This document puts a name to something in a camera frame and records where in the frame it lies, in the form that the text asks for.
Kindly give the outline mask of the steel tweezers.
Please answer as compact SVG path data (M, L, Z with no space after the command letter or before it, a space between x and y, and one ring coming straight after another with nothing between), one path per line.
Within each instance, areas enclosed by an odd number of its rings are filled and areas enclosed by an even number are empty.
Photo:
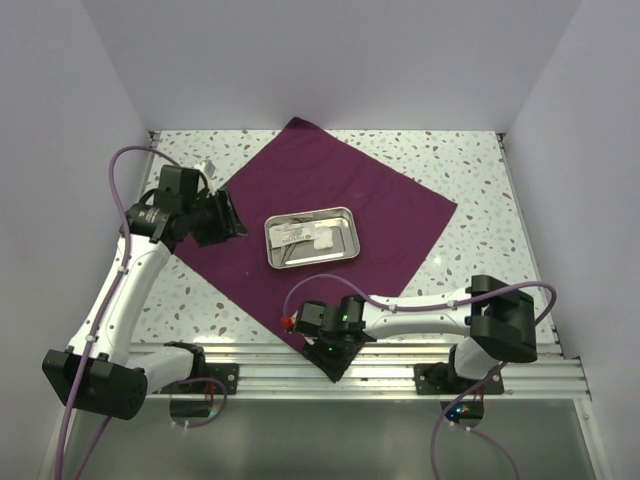
M284 265L289 260L296 247L297 244L290 244L281 249L280 265Z

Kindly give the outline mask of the stainless steel tray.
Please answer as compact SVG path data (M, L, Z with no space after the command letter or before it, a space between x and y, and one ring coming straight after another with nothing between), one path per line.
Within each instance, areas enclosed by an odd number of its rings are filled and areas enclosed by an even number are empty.
M292 215L312 215L313 220L305 223L313 225L315 229L330 227L333 230L333 247L315 250L313 240L295 243L297 247L289 260L284 265L280 265L281 249L284 246L278 248L271 246L269 228L288 224L286 220ZM342 206L269 217L264 222L264 233L267 261L276 270L350 260L357 257L361 250L354 214L350 209Z

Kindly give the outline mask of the purple cloth mat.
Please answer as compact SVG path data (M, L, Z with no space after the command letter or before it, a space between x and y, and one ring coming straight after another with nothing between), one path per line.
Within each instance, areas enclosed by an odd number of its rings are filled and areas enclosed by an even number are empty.
M396 296L456 204L295 118L227 182L245 237L177 257L330 380L365 338L364 294Z

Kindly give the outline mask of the white gauze pad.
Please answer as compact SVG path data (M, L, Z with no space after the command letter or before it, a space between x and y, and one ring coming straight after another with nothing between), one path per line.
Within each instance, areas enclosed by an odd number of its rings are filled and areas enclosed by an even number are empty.
M334 245L333 230L330 227L318 227L315 230L313 247L315 250L331 249Z

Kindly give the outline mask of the white sachet packet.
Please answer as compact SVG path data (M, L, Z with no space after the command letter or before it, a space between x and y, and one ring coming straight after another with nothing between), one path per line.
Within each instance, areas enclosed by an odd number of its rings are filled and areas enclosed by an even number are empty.
M269 238L273 248L314 240L316 229L309 223L275 225L269 228Z

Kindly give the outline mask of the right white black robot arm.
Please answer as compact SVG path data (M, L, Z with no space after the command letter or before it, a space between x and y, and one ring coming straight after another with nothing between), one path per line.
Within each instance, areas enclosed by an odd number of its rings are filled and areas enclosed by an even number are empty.
M282 320L305 340L304 356L339 381L367 343L405 335L457 335L444 364L451 389L468 392L504 363L538 358L535 307L529 283L507 285L475 275L469 286L428 298L367 295L360 289L332 306L309 300Z

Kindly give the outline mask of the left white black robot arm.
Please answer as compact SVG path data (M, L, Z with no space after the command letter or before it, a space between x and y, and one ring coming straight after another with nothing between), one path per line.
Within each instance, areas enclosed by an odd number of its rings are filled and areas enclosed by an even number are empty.
M125 212L114 262L88 317L62 351L50 350L43 372L66 406L129 420L145 397L174 384L201 390L208 379L202 348L164 344L132 360L131 339L151 287L175 248L190 237L200 247L246 235L225 188L210 191L192 168L165 165L157 188Z

